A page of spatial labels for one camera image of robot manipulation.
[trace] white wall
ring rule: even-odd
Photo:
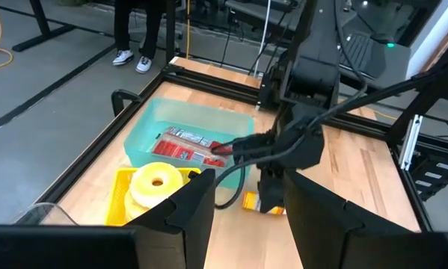
[[[407,78],[416,75],[422,69],[447,34],[448,0],[442,0],[411,45],[412,56],[408,65]]]

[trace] black desk leg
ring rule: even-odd
[[[25,51],[26,49],[39,45],[54,37],[65,34],[68,31],[71,31],[75,28],[75,26],[73,25],[64,25],[61,26],[60,28],[51,31],[51,29],[49,29],[47,18],[46,15],[44,14],[43,6],[41,5],[40,0],[29,0],[29,2],[31,3],[34,15],[36,16],[37,24],[39,25],[41,35],[13,46],[12,49],[15,52]]]
[[[175,0],[167,0],[166,10],[166,31],[165,36],[165,60],[169,63],[175,56],[175,34],[176,34],[176,2]]]

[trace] tape roll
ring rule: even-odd
[[[124,207],[126,208],[126,221],[129,222],[149,211],[149,208],[143,207],[134,201],[130,191],[126,192],[124,197]]]
[[[153,208],[184,185],[182,174],[170,164],[146,164],[132,175],[129,186],[134,201],[145,208]]]

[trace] teal plastic bin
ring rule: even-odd
[[[254,119],[247,114],[193,105],[172,99],[154,98],[149,102],[144,114],[124,141],[124,149],[133,167],[142,167],[153,161],[163,161],[175,167],[199,167],[201,170],[212,168],[215,169],[218,176],[226,168],[234,165],[231,157],[227,167],[213,167],[152,154],[159,134],[171,126],[225,143],[236,137],[251,134],[254,130]],[[245,178],[249,171],[250,169],[245,171]],[[239,176],[240,171],[238,170],[231,173],[220,186],[236,189],[239,184]]]

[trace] person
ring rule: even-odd
[[[161,24],[162,14],[165,12],[165,1],[162,0],[115,0],[114,1],[114,39],[117,49],[116,58],[112,61],[114,66],[122,66],[132,61],[134,53],[129,47],[129,15],[140,2],[145,4],[147,13],[146,39],[139,49],[141,58],[135,70],[139,73],[149,71],[156,55],[157,38]]]

